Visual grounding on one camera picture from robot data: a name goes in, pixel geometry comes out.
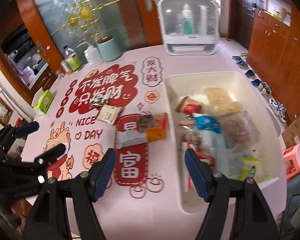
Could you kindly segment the yellow-green snack packet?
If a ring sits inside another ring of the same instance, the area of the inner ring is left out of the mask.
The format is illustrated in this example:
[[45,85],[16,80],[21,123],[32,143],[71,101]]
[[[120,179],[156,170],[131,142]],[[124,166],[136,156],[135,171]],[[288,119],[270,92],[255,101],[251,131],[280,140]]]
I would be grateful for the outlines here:
[[239,180],[243,181],[248,177],[254,178],[257,172],[258,164],[259,160],[256,158],[243,158]]

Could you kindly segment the beige cracker packet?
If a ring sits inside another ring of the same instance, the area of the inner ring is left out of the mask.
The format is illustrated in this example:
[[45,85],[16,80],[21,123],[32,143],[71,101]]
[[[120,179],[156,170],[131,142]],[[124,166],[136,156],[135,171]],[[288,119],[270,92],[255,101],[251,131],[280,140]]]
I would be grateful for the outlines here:
[[103,105],[97,115],[97,120],[113,126],[122,109],[122,107]]

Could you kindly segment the brown nut snack clear packet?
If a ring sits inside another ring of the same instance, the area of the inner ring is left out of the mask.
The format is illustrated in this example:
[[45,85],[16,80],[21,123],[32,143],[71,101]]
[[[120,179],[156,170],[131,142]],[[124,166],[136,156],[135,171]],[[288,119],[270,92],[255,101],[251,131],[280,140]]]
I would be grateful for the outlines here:
[[95,109],[107,105],[109,102],[109,95],[103,95],[90,100],[89,109]]

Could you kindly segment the silver grey snack packet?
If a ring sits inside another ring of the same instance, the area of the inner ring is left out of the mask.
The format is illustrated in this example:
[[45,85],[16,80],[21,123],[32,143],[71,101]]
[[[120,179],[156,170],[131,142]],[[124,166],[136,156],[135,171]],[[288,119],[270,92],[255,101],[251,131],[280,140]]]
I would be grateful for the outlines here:
[[146,133],[140,133],[137,130],[117,131],[115,146],[116,149],[147,143]]

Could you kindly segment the blue snack packet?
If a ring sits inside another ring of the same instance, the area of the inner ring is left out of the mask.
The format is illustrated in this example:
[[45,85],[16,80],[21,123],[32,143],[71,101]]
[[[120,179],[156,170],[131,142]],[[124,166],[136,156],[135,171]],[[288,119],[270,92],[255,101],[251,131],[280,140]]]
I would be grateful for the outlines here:
[[209,115],[195,114],[194,120],[198,130],[211,131],[217,134],[222,134],[220,124],[217,119]]

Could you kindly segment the orange snack packet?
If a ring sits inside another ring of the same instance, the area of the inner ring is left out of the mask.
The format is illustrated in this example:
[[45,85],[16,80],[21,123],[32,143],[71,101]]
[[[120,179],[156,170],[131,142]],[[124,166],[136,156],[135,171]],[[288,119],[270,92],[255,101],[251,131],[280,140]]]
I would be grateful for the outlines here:
[[137,127],[144,133],[148,142],[164,140],[166,138],[168,116],[167,113],[140,115]]

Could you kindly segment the pale rice cracker packet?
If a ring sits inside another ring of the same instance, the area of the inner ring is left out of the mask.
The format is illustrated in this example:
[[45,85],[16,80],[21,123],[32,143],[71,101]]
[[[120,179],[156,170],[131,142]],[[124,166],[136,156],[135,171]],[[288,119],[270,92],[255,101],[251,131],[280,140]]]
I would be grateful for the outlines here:
[[212,116],[228,116],[244,110],[244,106],[238,101],[233,101],[228,91],[222,88],[206,88],[205,95],[209,101],[206,112]]

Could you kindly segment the red jujube snack packet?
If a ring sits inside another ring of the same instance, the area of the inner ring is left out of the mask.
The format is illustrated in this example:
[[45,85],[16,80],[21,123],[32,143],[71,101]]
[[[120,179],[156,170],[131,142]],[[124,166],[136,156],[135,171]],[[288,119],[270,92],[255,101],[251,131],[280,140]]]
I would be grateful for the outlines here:
[[186,115],[192,115],[193,113],[200,114],[203,108],[203,103],[186,96],[179,102],[175,111]]

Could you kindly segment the green tissue pack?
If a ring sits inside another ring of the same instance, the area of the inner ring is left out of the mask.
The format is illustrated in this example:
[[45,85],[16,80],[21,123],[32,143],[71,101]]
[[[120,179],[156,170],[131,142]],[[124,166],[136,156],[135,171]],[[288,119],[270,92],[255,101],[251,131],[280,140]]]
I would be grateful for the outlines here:
[[33,97],[31,106],[36,115],[45,115],[55,95],[49,90],[40,88]]

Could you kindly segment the silver can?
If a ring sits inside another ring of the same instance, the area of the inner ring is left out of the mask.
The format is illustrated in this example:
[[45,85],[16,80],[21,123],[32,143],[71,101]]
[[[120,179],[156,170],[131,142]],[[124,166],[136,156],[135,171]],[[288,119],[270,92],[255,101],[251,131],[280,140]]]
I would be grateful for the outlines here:
[[63,61],[61,62],[61,67],[62,67],[62,70],[64,70],[64,72],[65,72],[66,75],[71,75],[71,74],[72,74],[72,70],[71,70],[71,68],[68,66],[66,60],[63,60]]

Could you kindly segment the green label glass bottle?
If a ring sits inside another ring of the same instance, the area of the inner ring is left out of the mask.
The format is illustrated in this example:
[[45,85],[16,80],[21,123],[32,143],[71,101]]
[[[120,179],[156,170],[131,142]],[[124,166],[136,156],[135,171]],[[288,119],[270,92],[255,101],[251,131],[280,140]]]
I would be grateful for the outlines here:
[[77,56],[76,52],[68,47],[68,46],[64,46],[64,53],[65,53],[65,60],[69,66],[69,68],[72,71],[77,71],[79,70],[79,68],[81,68],[82,64],[81,61],[79,59],[79,57]]

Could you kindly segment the pink printed table mat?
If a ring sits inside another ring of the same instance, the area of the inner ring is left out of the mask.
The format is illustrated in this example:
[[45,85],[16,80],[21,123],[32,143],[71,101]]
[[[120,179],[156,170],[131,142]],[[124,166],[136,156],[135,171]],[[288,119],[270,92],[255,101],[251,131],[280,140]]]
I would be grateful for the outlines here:
[[222,135],[205,132],[203,159],[227,177],[239,176],[243,157],[257,159],[255,176],[273,215],[286,204],[281,147],[261,94],[223,49],[208,56],[171,56],[162,46],[129,51],[98,67],[85,66],[51,87],[54,99],[39,129],[28,136],[24,161],[59,143],[65,152],[47,174],[71,179],[109,148],[116,164],[94,208],[107,239],[194,239],[207,210],[184,165],[185,97],[208,104],[219,88],[251,116],[259,134],[239,153]]

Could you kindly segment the cardboard box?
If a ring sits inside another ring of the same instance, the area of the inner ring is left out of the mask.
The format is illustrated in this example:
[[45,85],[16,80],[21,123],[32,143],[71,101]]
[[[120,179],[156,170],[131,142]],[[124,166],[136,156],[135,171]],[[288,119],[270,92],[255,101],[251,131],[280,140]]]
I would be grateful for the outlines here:
[[282,133],[286,148],[300,144],[300,116]]

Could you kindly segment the white squeeze bottle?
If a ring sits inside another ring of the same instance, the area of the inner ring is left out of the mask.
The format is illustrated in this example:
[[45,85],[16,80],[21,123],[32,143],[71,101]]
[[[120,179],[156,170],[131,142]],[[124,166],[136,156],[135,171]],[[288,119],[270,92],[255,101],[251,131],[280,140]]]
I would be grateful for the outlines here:
[[94,47],[92,44],[90,44],[87,41],[84,41],[84,42],[80,43],[76,48],[79,48],[80,46],[86,46],[86,50],[84,51],[84,56],[85,56],[87,62],[91,66],[98,67],[102,63],[104,63],[99,50],[96,47]]

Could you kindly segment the wooden cabinet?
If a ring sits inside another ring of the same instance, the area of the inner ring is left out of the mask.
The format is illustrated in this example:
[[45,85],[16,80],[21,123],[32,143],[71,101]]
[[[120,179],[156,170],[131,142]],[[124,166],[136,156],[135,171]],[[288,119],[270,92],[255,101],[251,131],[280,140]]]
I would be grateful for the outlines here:
[[288,122],[300,115],[300,11],[290,2],[290,16],[285,24],[272,14],[255,10],[248,49],[248,63],[270,86],[272,95],[287,109]]

